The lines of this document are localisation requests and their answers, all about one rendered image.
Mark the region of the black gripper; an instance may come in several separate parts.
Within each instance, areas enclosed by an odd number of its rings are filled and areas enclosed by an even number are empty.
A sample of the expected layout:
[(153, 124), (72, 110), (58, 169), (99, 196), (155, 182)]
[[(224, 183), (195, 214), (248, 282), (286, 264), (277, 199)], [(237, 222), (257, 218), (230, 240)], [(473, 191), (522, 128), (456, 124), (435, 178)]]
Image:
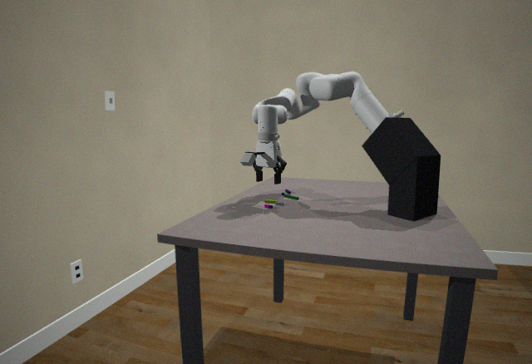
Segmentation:
[(283, 173), (287, 162), (282, 159), (280, 142), (277, 140), (259, 140), (256, 152), (264, 152), (264, 154), (257, 155), (253, 163), (256, 181), (263, 181), (263, 171), (261, 170), (263, 167), (267, 167), (273, 168), (276, 173), (274, 174), (274, 183), (281, 184), (281, 173)]

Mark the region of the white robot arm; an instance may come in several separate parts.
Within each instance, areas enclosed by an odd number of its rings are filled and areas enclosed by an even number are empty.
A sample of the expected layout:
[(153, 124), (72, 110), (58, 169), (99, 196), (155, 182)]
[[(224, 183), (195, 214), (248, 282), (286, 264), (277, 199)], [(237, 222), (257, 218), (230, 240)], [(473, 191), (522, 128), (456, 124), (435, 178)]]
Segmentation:
[(278, 140), (278, 124), (309, 113), (320, 106), (320, 101), (334, 101), (351, 95), (351, 107), (371, 134), (386, 117), (401, 118), (400, 116), (404, 115), (403, 111), (396, 114), (387, 113), (367, 88), (361, 75), (354, 71), (339, 75), (304, 73), (298, 76), (296, 87), (303, 104), (301, 108), (295, 92), (289, 88), (283, 89), (273, 98), (260, 101), (254, 107), (252, 118), (254, 123), (258, 124), (259, 140)]

